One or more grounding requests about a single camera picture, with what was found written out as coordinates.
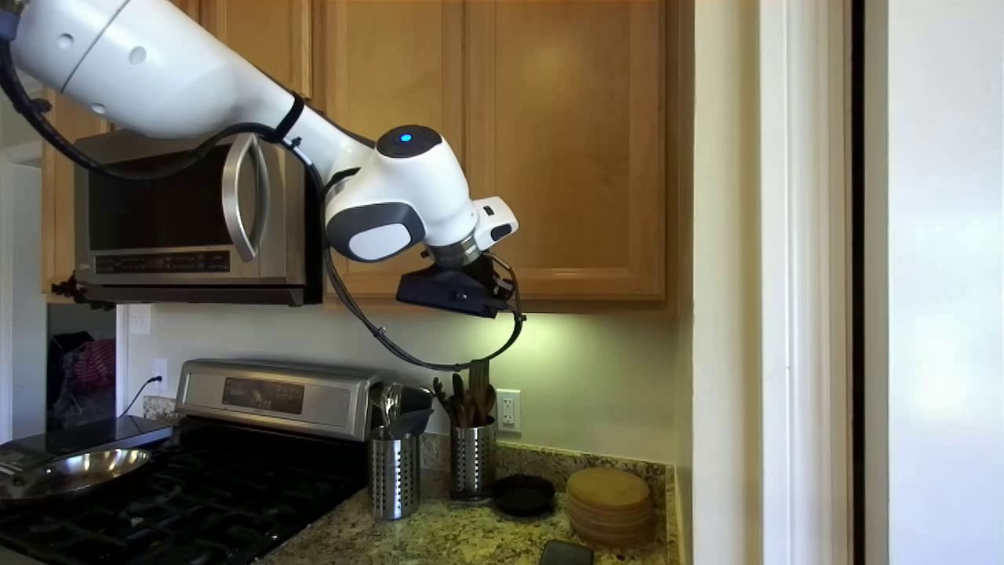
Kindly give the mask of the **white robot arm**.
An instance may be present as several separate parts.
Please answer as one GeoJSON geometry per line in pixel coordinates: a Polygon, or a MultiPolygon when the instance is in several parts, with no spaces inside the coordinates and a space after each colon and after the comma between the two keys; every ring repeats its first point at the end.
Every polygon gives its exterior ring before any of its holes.
{"type": "Polygon", "coordinates": [[[214,142],[254,133],[293,150],[325,189],[325,247],[380,263],[413,246],[432,255],[407,274],[412,303],[497,314],[518,280],[492,247],[518,231],[511,206],[473,197],[449,142],[431,124],[394,124],[367,142],[228,49],[171,0],[4,0],[4,90],[34,128],[22,82],[38,79],[94,117],[148,139],[214,142]]]}

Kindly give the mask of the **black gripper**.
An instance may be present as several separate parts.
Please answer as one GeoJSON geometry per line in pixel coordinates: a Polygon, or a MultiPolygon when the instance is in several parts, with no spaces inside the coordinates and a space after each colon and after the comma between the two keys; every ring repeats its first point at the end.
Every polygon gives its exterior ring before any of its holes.
{"type": "Polygon", "coordinates": [[[455,299],[467,303],[508,303],[518,296],[518,280],[492,252],[479,255],[455,274],[455,299]]]}

